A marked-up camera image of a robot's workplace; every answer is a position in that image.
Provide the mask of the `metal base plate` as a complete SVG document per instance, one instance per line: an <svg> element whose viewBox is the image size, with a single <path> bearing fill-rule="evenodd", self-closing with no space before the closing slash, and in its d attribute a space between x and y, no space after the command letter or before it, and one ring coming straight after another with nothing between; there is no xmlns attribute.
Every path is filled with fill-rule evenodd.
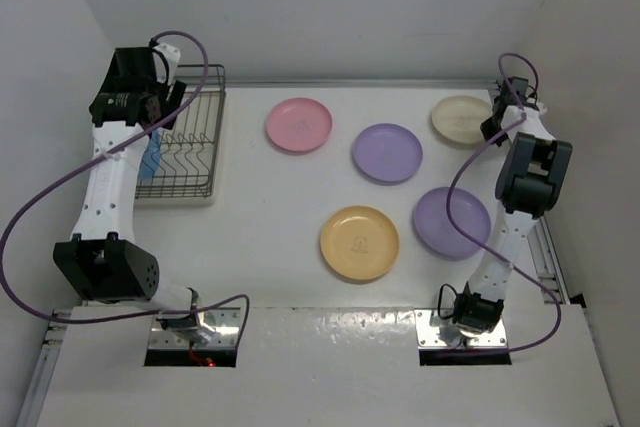
<svg viewBox="0 0 640 427"><path fill-rule="evenodd" d="M416 309L414 317L420 350L496 350L508 347L503 319L489 332L474 333L462 329L451 320L442 319L436 309Z"/></svg>
<svg viewBox="0 0 640 427"><path fill-rule="evenodd" d="M152 322L148 347L155 350L231 349L237 345L240 309L213 309L183 318Z"/></svg>

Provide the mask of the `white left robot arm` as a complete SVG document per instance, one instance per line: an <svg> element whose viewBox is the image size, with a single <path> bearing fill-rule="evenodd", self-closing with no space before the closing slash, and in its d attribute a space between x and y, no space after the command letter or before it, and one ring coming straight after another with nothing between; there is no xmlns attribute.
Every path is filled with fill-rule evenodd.
<svg viewBox="0 0 640 427"><path fill-rule="evenodd" d="M83 209L70 240L55 244L53 260L82 300L156 310L164 330L204 346L217 333L212 316L199 311L195 290L161 273L133 231L150 140L144 130L180 106L186 86L173 78L179 60L179 50L165 43L116 49L89 107L93 155L105 159L91 168Z"/></svg>

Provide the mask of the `pink plastic plate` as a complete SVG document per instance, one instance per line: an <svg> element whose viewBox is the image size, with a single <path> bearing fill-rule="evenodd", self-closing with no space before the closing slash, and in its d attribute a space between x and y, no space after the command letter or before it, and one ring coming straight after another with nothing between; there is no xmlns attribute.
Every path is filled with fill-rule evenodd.
<svg viewBox="0 0 640 427"><path fill-rule="evenodd" d="M329 138L333 117L321 102L303 97L286 99L266 117L269 140L280 149L306 153L321 147Z"/></svg>

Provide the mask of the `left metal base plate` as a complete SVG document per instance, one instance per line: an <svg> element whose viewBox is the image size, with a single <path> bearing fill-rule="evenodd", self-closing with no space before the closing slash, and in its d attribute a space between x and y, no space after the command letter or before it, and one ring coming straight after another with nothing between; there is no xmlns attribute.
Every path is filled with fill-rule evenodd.
<svg viewBox="0 0 640 427"><path fill-rule="evenodd" d="M155 350L231 349L237 345L240 309L213 309L183 318L152 322L148 347Z"/></svg>

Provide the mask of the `purple plastic plate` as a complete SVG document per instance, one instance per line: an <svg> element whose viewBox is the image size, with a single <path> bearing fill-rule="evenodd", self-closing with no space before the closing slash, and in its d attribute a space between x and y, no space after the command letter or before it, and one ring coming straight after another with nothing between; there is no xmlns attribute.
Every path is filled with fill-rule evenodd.
<svg viewBox="0 0 640 427"><path fill-rule="evenodd" d="M351 154L363 174L383 183L410 179L423 161L422 144L416 135L393 123L366 127L354 140Z"/></svg>
<svg viewBox="0 0 640 427"><path fill-rule="evenodd" d="M438 187L425 193L413 212L415 231L423 243L451 260L472 257L480 247L461 235L448 218L446 200L448 187ZM451 213L456 223L475 239L486 243L492 224L484 204L470 192L455 188L451 197Z"/></svg>

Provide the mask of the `yellow plastic plate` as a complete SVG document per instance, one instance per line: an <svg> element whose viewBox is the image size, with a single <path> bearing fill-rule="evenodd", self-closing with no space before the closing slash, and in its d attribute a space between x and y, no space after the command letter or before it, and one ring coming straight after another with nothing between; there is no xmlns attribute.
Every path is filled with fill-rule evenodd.
<svg viewBox="0 0 640 427"><path fill-rule="evenodd" d="M336 274L350 281L370 282L391 270L400 239L395 224L383 212L354 205L340 209L325 222L319 245Z"/></svg>

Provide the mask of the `blue plastic plate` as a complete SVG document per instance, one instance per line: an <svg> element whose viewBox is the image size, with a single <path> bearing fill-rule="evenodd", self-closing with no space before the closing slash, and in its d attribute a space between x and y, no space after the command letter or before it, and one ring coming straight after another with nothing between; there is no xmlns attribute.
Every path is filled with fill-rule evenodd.
<svg viewBox="0 0 640 427"><path fill-rule="evenodd" d="M158 167L160 166L162 153L161 153L161 140L162 132L160 129L152 132L146 150L141 159L138 179L141 181L151 180Z"/></svg>

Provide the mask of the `cream plastic plate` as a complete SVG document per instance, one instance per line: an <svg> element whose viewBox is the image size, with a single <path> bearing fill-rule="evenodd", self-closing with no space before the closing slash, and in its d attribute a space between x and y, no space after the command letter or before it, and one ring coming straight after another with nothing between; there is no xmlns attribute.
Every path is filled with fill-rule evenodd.
<svg viewBox="0 0 640 427"><path fill-rule="evenodd" d="M467 95L450 96L439 101L431 110L431 123L449 141L461 145L484 142L481 124L492 113L488 102Z"/></svg>

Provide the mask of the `aluminium frame rail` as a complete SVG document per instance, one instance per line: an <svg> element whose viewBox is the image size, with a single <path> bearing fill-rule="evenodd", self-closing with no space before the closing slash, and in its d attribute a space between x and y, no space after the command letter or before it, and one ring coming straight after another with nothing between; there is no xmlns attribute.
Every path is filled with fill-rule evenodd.
<svg viewBox="0 0 640 427"><path fill-rule="evenodd" d="M499 203L496 226L491 234L489 250L471 281L471 290L491 303L506 297L506 282L520 251L531 249L537 278L543 282L543 296L547 303L566 297L562 273L559 271L550 234L543 216L555 207L568 170L573 147L556 139L544 127L544 105L537 99L537 91L529 85L537 107L525 123L534 136L533 147L516 147L510 140L495 186Z"/></svg>

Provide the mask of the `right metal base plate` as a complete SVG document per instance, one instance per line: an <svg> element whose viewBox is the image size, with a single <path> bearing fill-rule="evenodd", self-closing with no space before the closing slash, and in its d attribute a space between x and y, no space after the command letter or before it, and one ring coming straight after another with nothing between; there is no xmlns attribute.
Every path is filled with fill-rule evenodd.
<svg viewBox="0 0 640 427"><path fill-rule="evenodd" d="M462 329L451 320L442 319L436 309L416 309L414 317L420 350L496 350L508 347L503 319L489 332L474 333Z"/></svg>

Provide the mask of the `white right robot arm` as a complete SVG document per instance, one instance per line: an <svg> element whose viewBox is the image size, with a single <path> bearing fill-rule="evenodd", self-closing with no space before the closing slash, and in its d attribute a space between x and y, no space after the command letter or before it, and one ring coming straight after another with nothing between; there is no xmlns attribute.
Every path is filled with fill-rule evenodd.
<svg viewBox="0 0 640 427"><path fill-rule="evenodd" d="M474 237L453 216L451 202L461 173L454 176L445 200L445 212L454 229L480 247L484 255L463 290L455 294L451 312L440 317L442 321L456 328L464 340L491 333L502 318L513 272L547 294L556 309L556 320L548 334L522 347L502 347L505 353L528 350L550 340L562 319L558 295L515 265L529 233L557 204L573 154L571 143L556 139L544 127L543 114L536 87L530 87L522 77L506 78L490 117L480 127L485 143L463 165L468 168L492 145L509 144L496 181L499 209L489 241Z"/></svg>

